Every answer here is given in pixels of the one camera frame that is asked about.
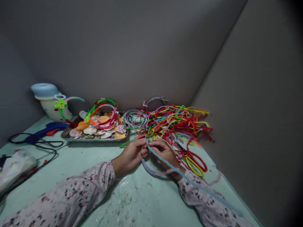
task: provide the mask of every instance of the coiled wire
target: coiled wire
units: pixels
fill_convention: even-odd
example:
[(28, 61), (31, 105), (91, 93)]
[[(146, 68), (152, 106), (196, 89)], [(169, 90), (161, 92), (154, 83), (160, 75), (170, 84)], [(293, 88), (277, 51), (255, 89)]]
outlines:
[(166, 104), (167, 104), (167, 101), (169, 101), (169, 100), (163, 99), (163, 96), (162, 96), (162, 97), (160, 97), (160, 96), (155, 96), (155, 97), (150, 98), (150, 99), (146, 102), (147, 107), (148, 107), (148, 104), (149, 104), (149, 103), (151, 103), (152, 101), (155, 101), (155, 100), (160, 100), (160, 101), (162, 101), (163, 104), (164, 104), (165, 106), (166, 106)]
[[(142, 121), (140, 122), (134, 120), (134, 118), (138, 117), (138, 115), (142, 117)], [(149, 118), (147, 117), (146, 113), (140, 110), (130, 109), (123, 114), (123, 121), (132, 129), (139, 129), (147, 125)]]

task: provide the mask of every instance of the gray wall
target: gray wall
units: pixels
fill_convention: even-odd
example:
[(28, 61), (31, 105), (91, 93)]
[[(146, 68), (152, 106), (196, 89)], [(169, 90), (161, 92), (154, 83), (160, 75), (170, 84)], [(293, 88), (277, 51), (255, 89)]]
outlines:
[(43, 117), (30, 86), (36, 83), (29, 69), (0, 26), (0, 147), (9, 136), (23, 132)]
[(249, 0), (192, 102), (212, 114), (204, 148), (264, 226), (290, 218), (302, 194), (298, 26), (278, 1)]
[(3, 0), (0, 19), (39, 82), (125, 110), (188, 105), (245, 2)]

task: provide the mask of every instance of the person's left hand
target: person's left hand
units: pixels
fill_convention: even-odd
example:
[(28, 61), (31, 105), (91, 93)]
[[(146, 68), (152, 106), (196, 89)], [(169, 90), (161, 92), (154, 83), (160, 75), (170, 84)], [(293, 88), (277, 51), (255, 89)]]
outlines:
[(129, 142), (124, 151), (111, 162), (118, 179), (125, 172), (131, 170), (147, 156), (147, 139)]

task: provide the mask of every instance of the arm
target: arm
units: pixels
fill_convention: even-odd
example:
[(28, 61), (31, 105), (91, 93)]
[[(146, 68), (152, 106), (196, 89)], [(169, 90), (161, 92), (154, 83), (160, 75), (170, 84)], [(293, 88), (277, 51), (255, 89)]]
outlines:
[[(186, 170), (185, 175), (200, 184), (201, 187), (208, 187), (218, 196), (224, 197), (215, 190), (211, 189), (207, 184), (193, 172)], [(189, 206), (194, 206), (200, 216), (201, 222), (206, 226), (232, 226), (244, 227), (252, 226), (243, 217), (239, 216), (236, 212), (226, 208), (222, 203), (218, 202), (215, 198), (211, 197), (207, 192), (197, 189), (190, 184), (185, 178), (179, 182), (179, 192), (184, 202)]]
[(75, 227), (106, 196), (108, 188), (147, 156), (145, 140), (133, 141), (113, 159), (67, 178), (32, 204), (7, 217), (1, 226)]
[[(206, 183), (196, 174), (182, 167), (176, 159), (173, 151), (171, 151), (171, 149), (165, 142), (161, 140), (154, 140), (150, 142), (149, 145), (158, 155), (160, 155), (163, 159), (167, 160), (173, 167), (178, 168), (191, 181), (200, 184), (201, 187), (208, 187), (209, 190), (212, 190), (215, 194), (221, 196), (224, 199), (224, 197), (219, 192), (216, 192), (215, 190), (209, 188), (209, 186), (207, 186)], [(161, 162), (161, 164), (165, 169), (170, 168), (164, 162)], [(189, 206), (195, 207), (199, 214), (201, 222), (206, 227), (252, 226), (244, 218), (240, 217), (231, 209), (226, 208), (225, 205), (212, 198), (207, 192), (200, 190), (190, 184), (180, 174), (173, 172), (171, 173), (171, 175), (176, 179), (179, 184), (179, 191), (184, 202)]]

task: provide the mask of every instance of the blue lid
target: blue lid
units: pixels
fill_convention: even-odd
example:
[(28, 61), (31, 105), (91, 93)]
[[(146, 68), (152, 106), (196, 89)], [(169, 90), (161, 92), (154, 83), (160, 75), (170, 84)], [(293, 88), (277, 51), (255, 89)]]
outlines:
[(34, 84), (31, 86), (31, 90), (37, 97), (52, 97), (59, 94), (57, 87), (48, 83)]

